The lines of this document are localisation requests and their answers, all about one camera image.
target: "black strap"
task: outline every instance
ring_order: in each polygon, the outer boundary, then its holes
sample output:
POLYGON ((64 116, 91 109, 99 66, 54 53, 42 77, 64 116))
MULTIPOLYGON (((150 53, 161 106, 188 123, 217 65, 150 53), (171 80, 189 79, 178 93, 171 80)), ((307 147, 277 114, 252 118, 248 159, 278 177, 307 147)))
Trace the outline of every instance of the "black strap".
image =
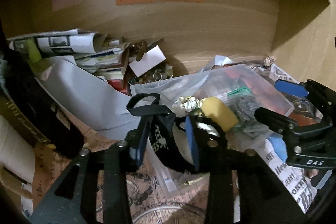
POLYGON ((126 109, 131 113, 133 116, 152 116, 152 115, 158 115, 158 114, 170 114, 172 111, 165 105, 159 105, 160 100, 160 94, 158 93, 140 93, 135 96, 133 96, 130 101, 127 104, 126 109), (154 97, 155 100, 150 104, 146 106, 138 106, 135 107, 135 105, 146 97, 154 97))

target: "white card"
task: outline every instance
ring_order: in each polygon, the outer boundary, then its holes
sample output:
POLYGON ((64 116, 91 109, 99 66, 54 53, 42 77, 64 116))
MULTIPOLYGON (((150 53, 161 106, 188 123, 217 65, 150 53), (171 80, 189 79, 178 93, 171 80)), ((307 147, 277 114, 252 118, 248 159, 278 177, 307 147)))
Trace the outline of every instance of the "white card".
POLYGON ((145 72, 149 71, 151 68, 160 64, 162 61, 166 60, 159 46, 146 52, 141 60, 137 62, 136 60, 129 64, 130 68, 133 70, 137 77, 140 77, 145 72))

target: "cardboard tube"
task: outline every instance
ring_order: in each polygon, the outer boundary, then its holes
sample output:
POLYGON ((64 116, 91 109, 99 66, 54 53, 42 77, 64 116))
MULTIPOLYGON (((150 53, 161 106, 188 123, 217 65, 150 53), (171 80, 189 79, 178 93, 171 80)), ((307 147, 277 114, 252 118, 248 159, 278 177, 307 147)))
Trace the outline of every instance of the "cardboard tube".
POLYGON ((8 170, 33 183, 35 154, 33 148, 0 115, 0 163, 8 170))

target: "black fabric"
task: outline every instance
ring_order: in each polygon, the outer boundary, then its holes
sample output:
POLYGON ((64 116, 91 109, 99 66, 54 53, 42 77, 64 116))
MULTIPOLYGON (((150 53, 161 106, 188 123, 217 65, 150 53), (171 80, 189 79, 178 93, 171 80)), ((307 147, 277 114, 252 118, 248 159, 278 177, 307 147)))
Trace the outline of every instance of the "black fabric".
POLYGON ((167 106, 160 105, 159 100, 160 94, 157 93, 137 94, 128 102, 127 110, 133 116, 153 117, 149 139, 155 154, 164 166, 182 173, 185 171, 197 173, 195 167, 183 158, 175 143, 173 135, 175 114, 167 106), (154 97, 152 104, 135 107, 145 97, 154 97))
POLYGON ((56 151, 73 159, 84 145, 84 137, 70 123, 70 130, 56 117, 51 109, 55 101, 43 90, 35 79, 29 65, 21 55, 6 49, 5 60, 10 66, 10 75, 5 77, 6 88, 20 111, 45 135, 56 151))
MULTIPOLYGON (((200 167, 196 170, 195 166, 189 163, 181 155, 173 135, 173 125, 185 131, 180 127, 182 122, 185 122, 185 117, 176 118, 175 114, 165 105, 160 105, 160 95, 156 93, 150 94, 137 94, 131 98, 127 104, 127 110, 134 116, 152 116, 152 124, 150 129, 149 139, 152 148, 162 162, 162 164, 170 169, 184 173, 185 171, 191 174, 209 172, 209 147, 207 145, 210 140, 209 134, 202 129, 195 129, 195 139, 199 150, 199 163, 200 167), (154 101, 150 105, 138 106, 135 105, 146 97, 154 97, 154 101)), ((220 137, 211 135, 211 138, 218 141, 226 147, 225 133, 221 127, 213 122, 210 118, 201 116, 193 116, 197 122, 205 123, 213 126, 219 133, 220 137)))

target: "yellow sponge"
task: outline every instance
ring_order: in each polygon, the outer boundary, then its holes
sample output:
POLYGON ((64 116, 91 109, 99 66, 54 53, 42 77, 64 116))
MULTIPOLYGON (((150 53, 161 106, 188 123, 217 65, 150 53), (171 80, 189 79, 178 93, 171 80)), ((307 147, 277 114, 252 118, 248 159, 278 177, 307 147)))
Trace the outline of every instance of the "yellow sponge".
POLYGON ((217 123, 224 132, 238 123, 235 114, 217 97, 206 98, 201 110, 207 118, 211 118, 213 122, 217 123))

